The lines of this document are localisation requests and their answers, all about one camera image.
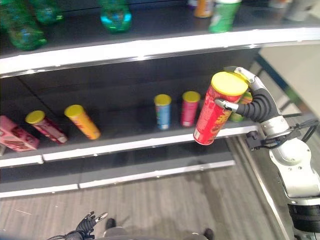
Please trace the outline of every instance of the gray pants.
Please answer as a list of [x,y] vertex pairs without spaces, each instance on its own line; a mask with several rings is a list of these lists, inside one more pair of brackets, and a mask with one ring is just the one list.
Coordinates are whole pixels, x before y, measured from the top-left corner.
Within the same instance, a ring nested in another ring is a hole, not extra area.
[[[97,240],[169,240],[158,237],[148,237],[148,236],[133,236],[129,235],[128,232],[121,226],[116,226],[109,228],[104,232],[103,238],[98,238]],[[208,240],[205,236],[198,233],[192,233],[187,236],[184,240]]]

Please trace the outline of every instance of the yellow lid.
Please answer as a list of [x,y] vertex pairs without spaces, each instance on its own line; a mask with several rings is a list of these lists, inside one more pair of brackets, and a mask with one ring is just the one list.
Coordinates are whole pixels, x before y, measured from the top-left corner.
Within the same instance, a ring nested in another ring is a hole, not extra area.
[[200,100],[200,94],[196,91],[186,91],[182,98],[188,103],[197,103]]
[[211,86],[227,96],[240,96],[248,89],[246,80],[235,73],[221,71],[213,75]]
[[64,110],[64,115],[66,115],[68,118],[72,118],[72,117],[80,115],[84,111],[85,110],[81,105],[75,104],[75,105],[68,106]]
[[37,110],[30,112],[26,117],[25,121],[28,124],[36,124],[41,122],[45,118],[45,113],[43,111]]
[[154,98],[154,104],[157,106],[165,106],[171,103],[171,97],[167,94],[159,94]]

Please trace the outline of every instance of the teal bottle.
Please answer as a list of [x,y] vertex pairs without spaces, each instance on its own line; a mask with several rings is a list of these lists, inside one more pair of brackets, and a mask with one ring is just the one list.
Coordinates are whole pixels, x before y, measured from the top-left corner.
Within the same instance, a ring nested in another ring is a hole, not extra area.
[[1,0],[0,17],[1,28],[15,47],[30,51],[47,42],[22,0]]
[[126,0],[100,0],[101,22],[111,32],[126,32],[131,27],[132,15]]
[[54,24],[63,19],[62,13],[55,0],[29,0],[32,4],[36,19],[44,24]]

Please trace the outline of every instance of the pink box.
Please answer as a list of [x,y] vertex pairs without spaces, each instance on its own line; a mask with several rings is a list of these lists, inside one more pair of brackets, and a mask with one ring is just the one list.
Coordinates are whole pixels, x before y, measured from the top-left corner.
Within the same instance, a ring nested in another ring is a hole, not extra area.
[[9,118],[0,116],[0,143],[16,152],[37,149],[39,140]]

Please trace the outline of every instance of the shelf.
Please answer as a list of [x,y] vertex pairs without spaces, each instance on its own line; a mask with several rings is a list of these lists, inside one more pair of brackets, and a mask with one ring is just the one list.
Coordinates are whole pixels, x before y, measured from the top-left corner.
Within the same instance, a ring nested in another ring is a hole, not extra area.
[[[0,156],[0,167],[12,167],[68,160],[73,158],[84,158],[110,154],[141,148],[153,148],[163,145],[185,143],[194,141],[194,127],[183,128],[179,124],[179,105],[173,104],[171,111],[171,126],[169,130],[159,130],[156,125],[154,107],[133,108],[123,111],[106,112],[92,115],[93,121],[101,131],[101,137],[97,140],[88,140],[80,130],[69,120],[64,126],[68,126],[69,140],[64,144],[56,144],[45,136],[41,136],[37,150],[26,152],[14,152],[6,149]],[[258,129],[258,125],[252,121],[227,122],[219,132],[218,138],[245,134]]]
[[14,48],[1,36],[0,77],[65,68],[140,61],[194,53],[320,41],[320,20],[283,20],[283,9],[241,5],[231,32],[209,34],[210,19],[186,6],[132,10],[132,28],[109,34],[98,13],[69,16],[43,27],[48,43],[35,51]]
[[0,198],[54,194],[234,164],[226,142],[219,139],[210,146],[192,142],[8,168],[0,172]]

